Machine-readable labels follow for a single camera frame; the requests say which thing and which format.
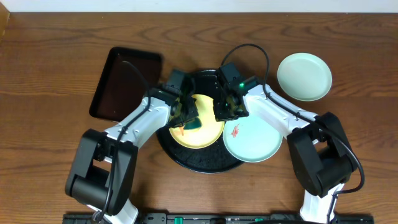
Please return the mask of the light green plate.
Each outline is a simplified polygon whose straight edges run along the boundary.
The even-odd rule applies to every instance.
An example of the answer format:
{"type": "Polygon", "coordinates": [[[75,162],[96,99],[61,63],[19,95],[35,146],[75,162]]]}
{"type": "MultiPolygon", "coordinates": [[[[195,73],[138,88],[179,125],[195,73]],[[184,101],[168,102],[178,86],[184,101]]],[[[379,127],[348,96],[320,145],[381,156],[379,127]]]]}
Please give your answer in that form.
{"type": "Polygon", "coordinates": [[[258,116],[227,121],[223,141],[228,152],[243,162],[261,162],[272,157],[282,144],[282,135],[258,116]]]}
{"type": "Polygon", "coordinates": [[[333,77],[329,66],[320,57],[295,53],[279,64],[277,81],[290,97],[300,101],[315,101],[328,94],[333,77]]]}

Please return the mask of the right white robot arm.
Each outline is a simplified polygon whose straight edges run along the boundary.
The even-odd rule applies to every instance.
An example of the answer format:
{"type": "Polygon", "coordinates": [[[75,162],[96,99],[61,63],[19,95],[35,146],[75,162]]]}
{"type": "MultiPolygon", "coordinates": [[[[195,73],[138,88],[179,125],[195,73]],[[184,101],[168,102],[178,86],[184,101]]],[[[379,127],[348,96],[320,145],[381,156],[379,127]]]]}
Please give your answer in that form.
{"type": "Polygon", "coordinates": [[[221,98],[214,103],[216,120],[254,115],[281,133],[289,146],[295,176],[305,189],[301,218],[313,223],[333,222],[338,196],[357,192],[364,185],[343,188],[354,171],[364,171],[337,116],[305,111],[255,77],[219,78],[218,84],[221,98]]]}

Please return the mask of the yellow plate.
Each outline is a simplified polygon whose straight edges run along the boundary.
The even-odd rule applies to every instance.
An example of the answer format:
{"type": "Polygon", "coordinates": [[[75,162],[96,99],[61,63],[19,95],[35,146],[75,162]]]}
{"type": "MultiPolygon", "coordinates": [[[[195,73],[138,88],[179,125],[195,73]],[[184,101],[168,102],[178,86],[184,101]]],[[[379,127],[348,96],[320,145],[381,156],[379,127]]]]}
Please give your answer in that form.
{"type": "Polygon", "coordinates": [[[224,121],[216,121],[213,99],[206,95],[192,96],[198,109],[201,126],[194,129],[170,128],[169,132],[180,145],[190,149],[201,149],[213,144],[223,133],[224,121]]]}

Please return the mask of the green and yellow sponge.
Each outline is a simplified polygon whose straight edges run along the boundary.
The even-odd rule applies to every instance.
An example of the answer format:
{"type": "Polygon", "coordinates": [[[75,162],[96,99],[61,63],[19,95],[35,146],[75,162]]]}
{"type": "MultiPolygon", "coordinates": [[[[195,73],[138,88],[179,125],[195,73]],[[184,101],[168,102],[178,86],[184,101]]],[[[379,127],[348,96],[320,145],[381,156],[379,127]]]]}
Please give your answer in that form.
{"type": "Polygon", "coordinates": [[[193,118],[189,121],[187,121],[184,126],[183,129],[184,130],[194,130],[194,129],[200,129],[202,127],[202,123],[200,121],[200,119],[198,117],[193,118]]]}

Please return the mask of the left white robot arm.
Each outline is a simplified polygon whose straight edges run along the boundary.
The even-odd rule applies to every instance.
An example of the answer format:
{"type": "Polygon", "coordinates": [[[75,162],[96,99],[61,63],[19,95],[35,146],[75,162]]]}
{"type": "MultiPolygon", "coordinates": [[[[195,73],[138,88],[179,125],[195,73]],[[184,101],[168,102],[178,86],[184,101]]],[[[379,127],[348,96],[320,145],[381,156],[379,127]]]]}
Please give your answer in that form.
{"type": "Polygon", "coordinates": [[[160,128],[181,127],[198,116],[192,91],[153,88],[118,124],[81,137],[65,193],[95,212],[92,223],[134,223],[137,208],[129,201],[143,144],[160,128]]]}

